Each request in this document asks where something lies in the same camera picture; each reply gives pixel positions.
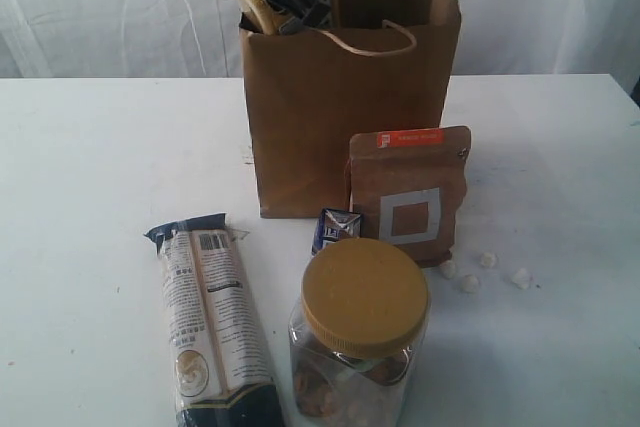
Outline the noodle pack black ends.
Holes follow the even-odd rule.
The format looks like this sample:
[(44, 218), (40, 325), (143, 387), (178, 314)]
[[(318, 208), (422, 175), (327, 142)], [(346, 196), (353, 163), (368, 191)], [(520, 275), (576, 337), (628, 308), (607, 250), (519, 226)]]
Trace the noodle pack black ends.
[(151, 228), (180, 426), (282, 426), (253, 299), (223, 213)]

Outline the yellow millet plastic bottle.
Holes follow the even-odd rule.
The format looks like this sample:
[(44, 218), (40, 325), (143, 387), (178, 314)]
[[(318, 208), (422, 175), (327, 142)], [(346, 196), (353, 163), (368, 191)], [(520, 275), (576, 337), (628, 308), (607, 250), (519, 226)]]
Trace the yellow millet plastic bottle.
[(281, 35), (296, 21), (289, 13), (280, 13), (267, 0), (238, 0), (240, 10), (262, 34)]

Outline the white backdrop curtain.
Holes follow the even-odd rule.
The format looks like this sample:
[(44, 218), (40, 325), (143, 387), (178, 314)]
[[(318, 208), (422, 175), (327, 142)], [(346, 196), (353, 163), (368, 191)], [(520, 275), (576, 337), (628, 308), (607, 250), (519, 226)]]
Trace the white backdrop curtain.
[[(639, 77), (639, 0), (459, 0), (457, 75)], [(238, 77), (235, 0), (1, 0), (3, 77)]]

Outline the small dark blue sachet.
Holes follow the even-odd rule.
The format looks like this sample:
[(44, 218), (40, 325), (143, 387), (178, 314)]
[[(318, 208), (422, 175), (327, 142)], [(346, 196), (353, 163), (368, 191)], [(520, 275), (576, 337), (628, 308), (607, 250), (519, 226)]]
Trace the small dark blue sachet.
[(363, 216), (360, 213), (323, 208), (314, 232), (311, 255), (315, 256), (330, 244), (361, 236)]

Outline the clear jar yellow lid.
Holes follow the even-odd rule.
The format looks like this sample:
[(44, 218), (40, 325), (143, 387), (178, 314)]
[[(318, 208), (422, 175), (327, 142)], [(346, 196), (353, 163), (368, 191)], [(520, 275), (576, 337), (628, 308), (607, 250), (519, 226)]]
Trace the clear jar yellow lid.
[(289, 319), (299, 413), (319, 426), (395, 426), (428, 324), (426, 278), (374, 239), (330, 244), (308, 263)]

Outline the brown pouch orange label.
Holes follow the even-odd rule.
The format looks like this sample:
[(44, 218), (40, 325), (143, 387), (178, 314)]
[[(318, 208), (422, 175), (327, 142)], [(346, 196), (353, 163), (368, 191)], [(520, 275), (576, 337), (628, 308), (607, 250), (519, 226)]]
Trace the brown pouch orange label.
[(354, 135), (350, 208), (363, 217), (361, 235), (399, 248), (422, 267), (450, 260), (471, 142), (467, 126)]

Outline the brown paper bag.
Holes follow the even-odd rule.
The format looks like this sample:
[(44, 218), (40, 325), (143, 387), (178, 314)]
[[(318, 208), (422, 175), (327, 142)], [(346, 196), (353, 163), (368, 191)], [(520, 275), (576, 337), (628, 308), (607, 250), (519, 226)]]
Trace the brown paper bag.
[(458, 0), (338, 0), (339, 24), (269, 36), (240, 25), (260, 214), (310, 218), (346, 201), (358, 133), (440, 124)]

